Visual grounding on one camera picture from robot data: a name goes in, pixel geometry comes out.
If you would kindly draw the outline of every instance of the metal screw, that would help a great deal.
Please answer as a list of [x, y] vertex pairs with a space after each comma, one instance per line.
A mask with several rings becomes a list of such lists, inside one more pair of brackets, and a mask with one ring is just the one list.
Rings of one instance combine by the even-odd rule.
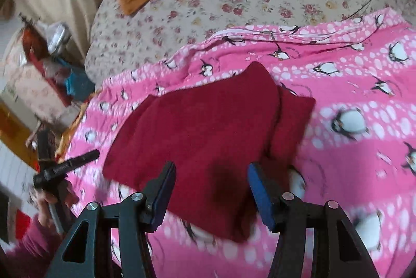
[[143, 199], [143, 194], [141, 192], [136, 192], [132, 194], [132, 200], [134, 201], [140, 201]]
[[287, 201], [291, 201], [295, 198], [295, 196], [291, 192], [285, 192], [284, 194], [282, 194], [282, 197]]
[[96, 202], [91, 202], [90, 204], [87, 205], [87, 209], [90, 211], [94, 211], [97, 207], [98, 207], [98, 203]]
[[329, 201], [328, 202], [328, 206], [331, 208], [331, 209], [338, 209], [338, 207], [340, 206], [336, 201]]

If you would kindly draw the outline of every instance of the penguin print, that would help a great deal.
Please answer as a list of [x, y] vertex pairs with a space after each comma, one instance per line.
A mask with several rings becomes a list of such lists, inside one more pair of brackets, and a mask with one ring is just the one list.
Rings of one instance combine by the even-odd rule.
[[236, 45], [236, 43], [245, 42], [243, 36], [236, 35], [236, 36], [224, 36], [223, 40], [232, 44], [233, 46]]
[[201, 61], [202, 61], [202, 67], [201, 67], [201, 72], [199, 74], [203, 75], [204, 77], [212, 76], [212, 65], [205, 63], [204, 60], [201, 60]]
[[296, 33], [301, 27], [299, 26], [281, 26], [279, 28], [279, 31], [282, 33], [289, 33], [289, 34], [294, 34]]
[[416, 176], [416, 149], [407, 142], [403, 143], [407, 146], [408, 152], [406, 155], [406, 164], [403, 164], [401, 167], [403, 169], [410, 169], [411, 173]]
[[403, 62], [409, 59], [401, 42], [396, 42], [388, 47], [388, 58], [392, 62], [399, 62], [401, 64], [404, 64]]
[[97, 132], [94, 130], [90, 130], [85, 134], [85, 141], [87, 143], [93, 143], [97, 137]]
[[110, 109], [110, 103], [109, 102], [101, 102], [100, 103], [100, 109], [102, 112], [107, 112]]
[[288, 169], [289, 177], [289, 191], [294, 194], [296, 197], [303, 199], [305, 196], [306, 183], [302, 174], [295, 169], [294, 166], [289, 166]]
[[368, 132], [367, 124], [360, 109], [340, 109], [332, 119], [331, 128], [334, 132], [354, 140], [352, 135]]
[[118, 192], [119, 192], [119, 198], [121, 201], [123, 201], [128, 196], [130, 196], [130, 188], [128, 186], [119, 184]]
[[124, 89], [121, 90], [120, 96], [123, 100], [127, 101], [128, 100], [128, 94], [124, 91]]
[[114, 240], [111, 240], [111, 253], [121, 263], [120, 248], [115, 244]]
[[119, 127], [119, 121], [111, 125], [111, 131], [113, 132], [116, 131], [118, 127]]
[[288, 53], [282, 50], [280, 46], [276, 43], [277, 50], [273, 52], [273, 54], [269, 54], [270, 56], [276, 57], [279, 61], [284, 61], [290, 59]]
[[376, 212], [355, 222], [355, 230], [364, 243], [367, 251], [380, 250], [382, 213]]
[[212, 234], [209, 234], [203, 229], [198, 228], [195, 225], [192, 225], [184, 220], [182, 220], [182, 224], [185, 228], [186, 233], [189, 235], [189, 237], [195, 244], [197, 240], [201, 240], [205, 244], [216, 244], [215, 238]]
[[286, 87], [282, 82], [280, 84], [281, 84], [282, 88], [288, 90], [292, 95], [297, 96], [297, 94], [292, 89], [289, 89], [288, 87]]
[[336, 64], [334, 62], [321, 63], [317, 65], [316, 67], [314, 67], [313, 70], [316, 71], [317, 73], [322, 73], [322, 74], [329, 75], [329, 76], [340, 72], [336, 68]]
[[137, 70], [133, 70], [130, 73], [130, 76], [132, 77], [132, 80], [135, 81], [135, 82], [137, 82], [139, 80], [139, 75], [137, 74]]
[[171, 59], [170, 61], [169, 61], [169, 60], [163, 61], [163, 63], [164, 63], [164, 64], [165, 64], [165, 66], [167, 66], [170, 70], [172, 70], [172, 69], [175, 69], [175, 68], [176, 68], [176, 62], [175, 62], [175, 60], [173, 60], [173, 59]]
[[380, 14], [379, 16], [376, 16], [375, 20], [376, 20], [376, 27], [378, 29], [383, 24], [384, 14]]
[[392, 91], [392, 89], [390, 88], [387, 82], [382, 81], [377, 77], [375, 77], [375, 79], [377, 80], [377, 82], [374, 84], [374, 87], [372, 87], [371, 90], [380, 90], [386, 95], [395, 96], [394, 92]]
[[355, 19], [352, 19], [352, 21], [354, 22], [354, 23], [361, 23], [362, 21], [363, 21], [363, 17], [362, 16], [360, 16], [360, 17], [356, 17]]
[[134, 103], [132, 104], [132, 107], [131, 107], [132, 112], [133, 112], [133, 111], [135, 111], [138, 107], [139, 107], [139, 103], [138, 103], [138, 102], [134, 102]]
[[356, 51], [364, 51], [364, 44], [362, 42], [357, 44], [351, 44], [350, 47]]
[[161, 92], [163, 92], [165, 90], [165, 87], [161, 87], [160, 85], [158, 85], [156, 83], [156, 87], [155, 90], [157, 91], [158, 95], [160, 95]]

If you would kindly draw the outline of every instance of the human hand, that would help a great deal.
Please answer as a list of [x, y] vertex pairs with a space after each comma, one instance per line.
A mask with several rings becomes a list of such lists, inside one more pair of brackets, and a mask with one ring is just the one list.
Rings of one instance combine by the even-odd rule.
[[[68, 208], [71, 208], [74, 204], [78, 203], [80, 199], [74, 193], [72, 184], [67, 180], [65, 182], [67, 184], [67, 195], [64, 202]], [[37, 219], [39, 220], [40, 225], [47, 228], [54, 227], [48, 204], [55, 204], [58, 202], [58, 199], [45, 190], [33, 190], [30, 195], [39, 210]]]

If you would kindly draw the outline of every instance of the red sleeve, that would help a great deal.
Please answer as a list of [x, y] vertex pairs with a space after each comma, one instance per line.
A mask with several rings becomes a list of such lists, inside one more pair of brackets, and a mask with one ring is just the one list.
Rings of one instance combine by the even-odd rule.
[[6, 252], [8, 267], [18, 277], [43, 278], [60, 243], [60, 236], [40, 225], [36, 215], [23, 239]]

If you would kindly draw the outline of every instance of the folded towel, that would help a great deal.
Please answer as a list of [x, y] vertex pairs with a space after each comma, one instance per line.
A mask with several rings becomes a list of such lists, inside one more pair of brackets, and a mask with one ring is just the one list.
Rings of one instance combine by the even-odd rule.
[[247, 239], [256, 209], [251, 162], [287, 188], [315, 104], [277, 86], [260, 63], [201, 87], [149, 96], [121, 127], [103, 174], [136, 190], [167, 161], [177, 167], [168, 209], [220, 238]]

